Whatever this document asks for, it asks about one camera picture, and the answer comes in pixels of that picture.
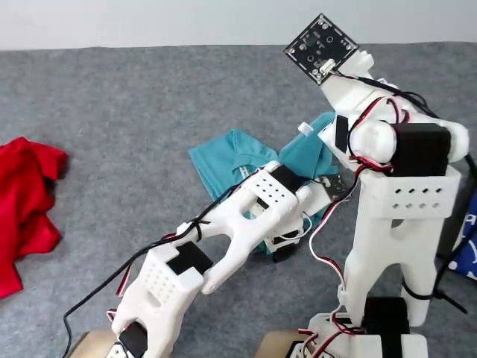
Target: gray felt mat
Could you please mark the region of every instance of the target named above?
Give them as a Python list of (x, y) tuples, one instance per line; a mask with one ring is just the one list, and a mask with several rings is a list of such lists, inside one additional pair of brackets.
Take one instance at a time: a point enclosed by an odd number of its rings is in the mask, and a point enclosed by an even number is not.
[[(477, 44), (365, 47), (377, 77), (421, 93), (476, 137)], [(0, 142), (26, 136), (71, 155), (50, 213), (63, 241), (50, 254), (17, 263), (25, 289), (0, 301), (0, 357), (58, 357), (66, 343), (64, 311), (136, 249), (209, 203), (188, 149), (231, 128), (280, 149), (302, 121), (330, 109), (276, 46), (0, 53)], [(340, 263), (353, 242), (357, 199), (335, 212), (316, 242)], [(202, 246), (218, 259), (227, 241)], [(373, 292), (397, 294), (399, 283), (391, 269)], [(334, 308), (337, 285), (306, 245), (277, 265), (253, 256), (216, 293), (196, 299), (174, 356), (251, 357), (267, 331), (305, 327), (315, 313)], [(444, 286), (470, 314), (433, 301), (420, 329), (429, 355), (475, 357), (476, 283), (449, 274)], [(108, 328), (104, 311), (118, 303), (115, 289), (71, 317), (75, 339)]]

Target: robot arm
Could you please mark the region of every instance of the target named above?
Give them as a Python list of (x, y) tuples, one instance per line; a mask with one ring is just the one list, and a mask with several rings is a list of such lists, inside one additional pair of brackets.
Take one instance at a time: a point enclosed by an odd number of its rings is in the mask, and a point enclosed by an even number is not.
[[(250, 252), (265, 238), (275, 237), (303, 226), (302, 213), (316, 213), (331, 202), (329, 188), (320, 183), (304, 183), (298, 189), (288, 186), (303, 181), (278, 162), (270, 162), (249, 177), (229, 198), (212, 209), (200, 223), (201, 238), (219, 234), (230, 238), (225, 256), (215, 265), (202, 252), (198, 232), (149, 251), (139, 276), (124, 293), (112, 329), (132, 357), (162, 358), (172, 351), (183, 315), (195, 296), (214, 292), (246, 261)], [(244, 213), (261, 203), (253, 219)], [(190, 223), (178, 227), (182, 233)], [(143, 338), (130, 337), (140, 326)], [(137, 342), (143, 341), (140, 347)]]

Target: red cloth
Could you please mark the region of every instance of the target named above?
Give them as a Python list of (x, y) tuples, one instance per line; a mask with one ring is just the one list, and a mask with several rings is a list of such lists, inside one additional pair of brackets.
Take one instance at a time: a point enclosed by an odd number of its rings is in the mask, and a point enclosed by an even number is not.
[(60, 233), (45, 212), (54, 205), (43, 177), (57, 180), (66, 153), (23, 137), (0, 146), (0, 298), (22, 289), (13, 263), (51, 251)]

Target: red wire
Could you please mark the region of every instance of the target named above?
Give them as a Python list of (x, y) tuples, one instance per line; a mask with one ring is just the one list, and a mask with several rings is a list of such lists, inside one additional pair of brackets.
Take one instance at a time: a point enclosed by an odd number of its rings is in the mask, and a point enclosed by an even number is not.
[(333, 342), (333, 340), (338, 337), (339, 335), (343, 334), (342, 332), (336, 332), (332, 334), (330, 337), (326, 339), (325, 342), (313, 353), (313, 358), (318, 358), (324, 351), (328, 348), (328, 346)]

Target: teal shirt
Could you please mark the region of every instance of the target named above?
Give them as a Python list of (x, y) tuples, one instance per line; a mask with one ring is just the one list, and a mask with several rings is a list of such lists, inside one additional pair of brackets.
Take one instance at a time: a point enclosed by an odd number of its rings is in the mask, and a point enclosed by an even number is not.
[[(192, 148), (189, 155), (213, 200), (271, 160), (278, 160), (305, 178), (335, 174), (338, 169), (331, 165), (332, 152), (318, 138), (318, 133), (334, 118), (334, 113), (322, 114), (310, 124), (313, 131), (308, 136), (298, 134), (279, 154), (244, 131), (232, 129)], [(313, 224), (320, 218), (320, 213), (313, 215)]]

